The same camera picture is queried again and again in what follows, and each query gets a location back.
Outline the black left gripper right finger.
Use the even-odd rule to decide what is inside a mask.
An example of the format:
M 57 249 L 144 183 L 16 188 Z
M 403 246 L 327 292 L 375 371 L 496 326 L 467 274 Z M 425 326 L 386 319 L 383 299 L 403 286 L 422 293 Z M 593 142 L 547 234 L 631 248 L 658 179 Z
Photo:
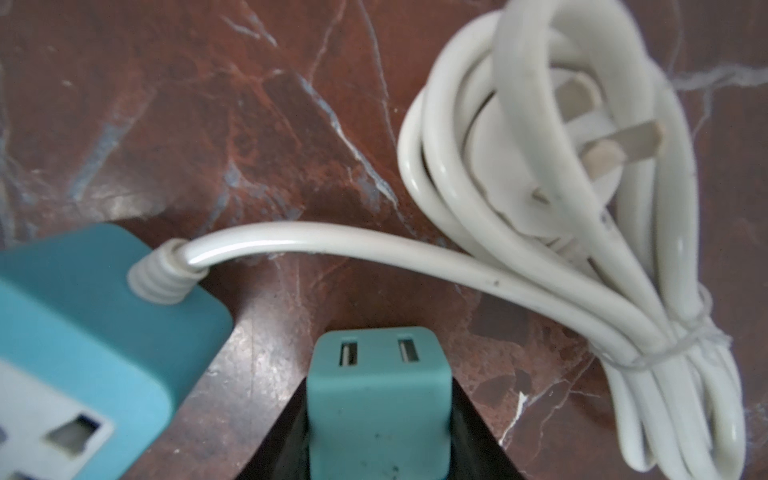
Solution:
M 459 382 L 452 379 L 450 480 L 523 480 Z

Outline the teal charger plug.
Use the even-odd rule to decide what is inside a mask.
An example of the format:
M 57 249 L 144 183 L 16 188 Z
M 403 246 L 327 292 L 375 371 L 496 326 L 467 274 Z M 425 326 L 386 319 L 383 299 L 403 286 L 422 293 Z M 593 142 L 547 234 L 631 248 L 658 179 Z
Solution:
M 306 379 L 311 478 L 447 478 L 452 380 L 427 328 L 322 335 Z

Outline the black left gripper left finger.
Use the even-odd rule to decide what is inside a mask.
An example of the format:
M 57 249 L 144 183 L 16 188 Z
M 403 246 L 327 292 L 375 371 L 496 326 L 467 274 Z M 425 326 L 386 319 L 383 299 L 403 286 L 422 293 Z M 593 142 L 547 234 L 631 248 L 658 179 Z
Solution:
M 305 389 L 296 389 L 236 480 L 309 478 L 309 421 Z

